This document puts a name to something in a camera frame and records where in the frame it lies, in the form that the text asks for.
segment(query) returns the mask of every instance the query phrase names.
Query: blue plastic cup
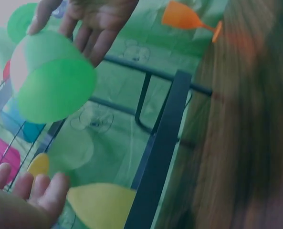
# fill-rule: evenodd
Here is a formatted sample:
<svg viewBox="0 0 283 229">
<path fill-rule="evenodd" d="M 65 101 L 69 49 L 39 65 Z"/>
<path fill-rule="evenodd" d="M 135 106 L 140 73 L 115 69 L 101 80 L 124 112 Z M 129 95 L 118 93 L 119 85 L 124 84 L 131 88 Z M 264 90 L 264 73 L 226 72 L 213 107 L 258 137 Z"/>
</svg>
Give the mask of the blue plastic cup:
<svg viewBox="0 0 283 229">
<path fill-rule="evenodd" d="M 36 141 L 45 126 L 44 124 L 39 125 L 25 122 L 19 114 L 17 103 L 14 99 L 10 99 L 8 101 L 0 116 L 4 127 L 8 131 L 10 131 L 13 135 L 16 135 L 19 131 L 17 136 L 29 143 Z"/>
</svg>

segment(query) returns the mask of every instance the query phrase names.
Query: wine glass stem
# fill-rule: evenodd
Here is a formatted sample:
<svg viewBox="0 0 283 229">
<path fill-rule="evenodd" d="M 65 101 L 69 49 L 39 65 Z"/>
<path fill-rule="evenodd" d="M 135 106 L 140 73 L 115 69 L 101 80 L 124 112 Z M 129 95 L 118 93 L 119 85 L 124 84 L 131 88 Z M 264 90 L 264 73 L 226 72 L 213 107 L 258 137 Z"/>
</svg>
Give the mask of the wine glass stem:
<svg viewBox="0 0 283 229">
<path fill-rule="evenodd" d="M 213 28 L 213 27 L 211 27 L 211 26 L 209 26 L 209 25 L 206 25 L 206 24 L 202 24 L 202 27 L 203 28 L 205 28 L 205 29 L 207 29 L 207 30 L 210 30 L 211 32 L 215 32 L 215 28 Z"/>
</svg>

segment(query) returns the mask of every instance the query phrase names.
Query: glass tabletop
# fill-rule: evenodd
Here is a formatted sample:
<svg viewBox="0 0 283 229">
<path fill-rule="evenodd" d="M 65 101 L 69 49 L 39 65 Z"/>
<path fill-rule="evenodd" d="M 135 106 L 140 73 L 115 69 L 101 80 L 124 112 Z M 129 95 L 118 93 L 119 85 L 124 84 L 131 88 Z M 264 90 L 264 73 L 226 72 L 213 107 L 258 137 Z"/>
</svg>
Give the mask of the glass tabletop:
<svg viewBox="0 0 283 229">
<path fill-rule="evenodd" d="M 210 89 L 190 83 L 190 73 L 195 71 L 210 34 L 193 35 L 197 54 L 196 46 L 187 50 L 173 38 L 159 46 L 163 44 L 161 34 L 171 37 L 168 29 L 160 27 L 159 17 L 149 22 L 153 24 L 149 28 L 144 27 L 146 23 L 141 25 L 140 17 L 150 14 L 139 7 L 128 26 L 138 22 L 143 26 L 140 31 L 151 36 L 144 33 L 144 39 L 132 40 L 124 35 L 131 33 L 131 28 L 135 31 L 135 26 L 124 29 L 97 67 L 98 85 L 89 101 L 65 120 L 35 125 L 19 115 L 6 69 L 15 49 L 7 35 L 7 19 L 16 7 L 28 2 L 16 1 L 5 8 L 0 1 L 0 162 L 10 162 L 15 168 L 5 190 L 11 192 L 16 177 L 38 154 L 47 153 L 48 175 L 64 172 L 72 187 L 54 228 L 154 228 L 186 118 L 185 108 L 193 91 L 211 96 Z M 143 1 L 143 6 L 146 2 L 156 6 L 151 0 Z M 63 5 L 54 12 L 51 30 L 58 28 L 62 10 Z M 182 39 L 193 43 L 188 35 Z M 170 52 L 166 45 L 179 50 Z"/>
</svg>

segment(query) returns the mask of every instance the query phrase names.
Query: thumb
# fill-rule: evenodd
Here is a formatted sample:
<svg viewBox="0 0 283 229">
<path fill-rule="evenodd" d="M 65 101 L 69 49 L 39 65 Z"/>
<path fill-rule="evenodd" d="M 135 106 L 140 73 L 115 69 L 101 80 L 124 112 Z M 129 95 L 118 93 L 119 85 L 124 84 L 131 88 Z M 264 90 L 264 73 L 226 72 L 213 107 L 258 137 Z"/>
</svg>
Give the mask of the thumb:
<svg viewBox="0 0 283 229">
<path fill-rule="evenodd" d="M 63 0 L 41 0 L 38 3 L 35 15 L 28 28 L 27 33 L 33 35 L 41 31 L 49 21 L 53 11 L 55 11 Z"/>
</svg>

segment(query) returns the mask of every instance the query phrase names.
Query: colorful toy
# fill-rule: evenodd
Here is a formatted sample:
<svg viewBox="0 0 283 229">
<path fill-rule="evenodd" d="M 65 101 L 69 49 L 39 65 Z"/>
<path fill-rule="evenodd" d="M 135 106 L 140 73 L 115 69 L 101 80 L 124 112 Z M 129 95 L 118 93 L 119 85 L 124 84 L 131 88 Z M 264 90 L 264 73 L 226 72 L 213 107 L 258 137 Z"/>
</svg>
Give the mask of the colorful toy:
<svg viewBox="0 0 283 229">
<path fill-rule="evenodd" d="M 204 24 L 198 15 L 187 5 L 170 1 L 164 12 L 162 18 L 162 24 L 166 24 L 175 28 L 191 30 L 199 27 L 203 27 L 213 32 L 212 42 L 215 42 L 221 32 L 222 22 L 219 21 L 216 28 Z"/>
<path fill-rule="evenodd" d="M 28 26 L 31 24 L 37 3 L 27 3 L 19 8 L 10 16 L 7 25 L 8 36 L 18 44 L 25 36 Z"/>
<path fill-rule="evenodd" d="M 45 125 L 26 122 L 20 115 L 17 102 L 10 99 L 0 114 L 4 127 L 13 135 L 26 142 L 33 143 L 42 132 Z"/>
<path fill-rule="evenodd" d="M 10 183 L 16 177 L 20 169 L 21 155 L 17 149 L 9 146 L 0 139 L 0 164 L 2 163 L 9 163 L 11 165 L 12 170 L 7 180 L 7 183 Z"/>
</svg>

